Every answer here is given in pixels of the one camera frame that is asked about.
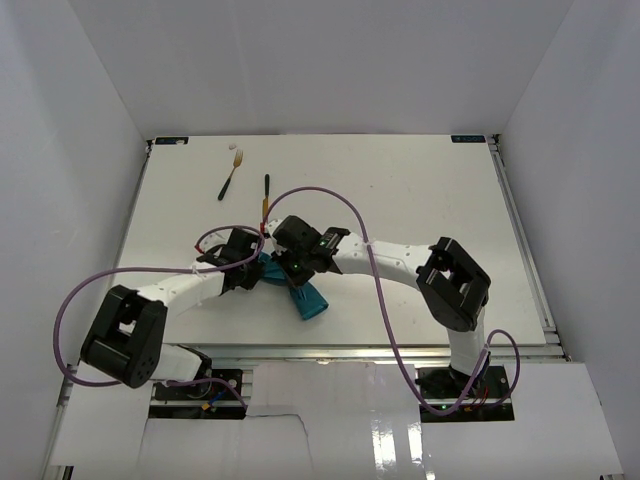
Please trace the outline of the teal cloth napkin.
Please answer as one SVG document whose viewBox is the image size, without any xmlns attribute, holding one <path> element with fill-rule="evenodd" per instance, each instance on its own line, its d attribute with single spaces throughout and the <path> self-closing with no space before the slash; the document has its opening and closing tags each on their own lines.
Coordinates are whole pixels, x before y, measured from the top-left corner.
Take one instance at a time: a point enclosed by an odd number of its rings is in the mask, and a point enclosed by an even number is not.
<svg viewBox="0 0 640 480">
<path fill-rule="evenodd" d="M 328 301 L 310 282 L 301 287 L 292 287 L 287 282 L 282 268 L 270 255 L 262 252 L 258 256 L 258 260 L 264 265 L 261 280 L 270 285 L 286 287 L 303 321 L 311 320 L 329 308 Z"/>
</svg>

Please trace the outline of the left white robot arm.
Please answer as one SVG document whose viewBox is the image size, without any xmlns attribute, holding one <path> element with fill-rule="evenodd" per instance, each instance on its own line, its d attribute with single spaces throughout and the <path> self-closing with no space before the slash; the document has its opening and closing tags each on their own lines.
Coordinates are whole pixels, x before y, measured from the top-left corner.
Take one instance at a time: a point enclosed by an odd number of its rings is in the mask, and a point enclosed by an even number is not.
<svg viewBox="0 0 640 480">
<path fill-rule="evenodd" d="M 172 269 L 156 283 L 106 294 L 81 347 L 81 361 L 130 388 L 150 381 L 181 387 L 204 377 L 208 357 L 165 341 L 166 326 L 203 302 L 241 288 L 252 289 L 264 265 L 264 238 L 253 228 L 232 227 L 228 239 L 209 233 L 188 269 Z"/>
</svg>

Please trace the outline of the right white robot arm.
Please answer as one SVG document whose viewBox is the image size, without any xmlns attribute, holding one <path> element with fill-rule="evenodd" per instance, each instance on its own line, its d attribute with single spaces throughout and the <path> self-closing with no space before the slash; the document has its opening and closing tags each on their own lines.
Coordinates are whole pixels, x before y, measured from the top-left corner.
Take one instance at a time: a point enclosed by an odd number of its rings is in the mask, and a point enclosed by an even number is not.
<svg viewBox="0 0 640 480">
<path fill-rule="evenodd" d="M 459 386 L 472 380 L 471 390 L 478 389 L 488 364 L 481 350 L 491 280 L 456 240 L 442 237 L 432 246 L 367 242 L 343 228 L 321 233 L 294 215 L 269 222 L 266 232 L 274 247 L 272 259 L 292 286 L 334 273 L 378 275 L 416 288 L 447 331 L 450 376 Z"/>
</svg>

